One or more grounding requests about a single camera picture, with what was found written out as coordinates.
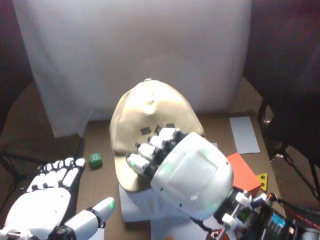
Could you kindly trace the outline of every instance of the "orange block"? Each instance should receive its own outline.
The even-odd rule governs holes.
[[[254,172],[246,164],[239,153],[227,157],[233,169],[233,186],[242,190],[247,190],[252,197],[258,194],[261,182],[257,179]]]

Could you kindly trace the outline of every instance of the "green cube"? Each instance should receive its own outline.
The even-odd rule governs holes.
[[[93,169],[100,168],[103,165],[100,152],[91,153],[89,156],[90,156],[91,166]]]

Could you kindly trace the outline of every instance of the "cap brim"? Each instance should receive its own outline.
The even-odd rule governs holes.
[[[115,173],[121,187],[129,192],[140,192],[151,188],[151,179],[137,174],[126,161],[125,156],[114,156]]]

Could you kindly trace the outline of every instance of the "white curtain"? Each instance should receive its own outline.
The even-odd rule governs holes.
[[[54,134],[110,119],[146,78],[197,112],[226,111],[242,75],[251,0],[13,0]]]

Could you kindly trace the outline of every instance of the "tan hat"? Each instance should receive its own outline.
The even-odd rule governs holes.
[[[136,143],[147,143],[157,125],[167,124],[185,133],[205,134],[187,100],[166,83],[146,79],[121,97],[109,131],[116,176],[125,190],[138,192],[150,188],[151,180],[128,166],[126,154],[138,153]]]

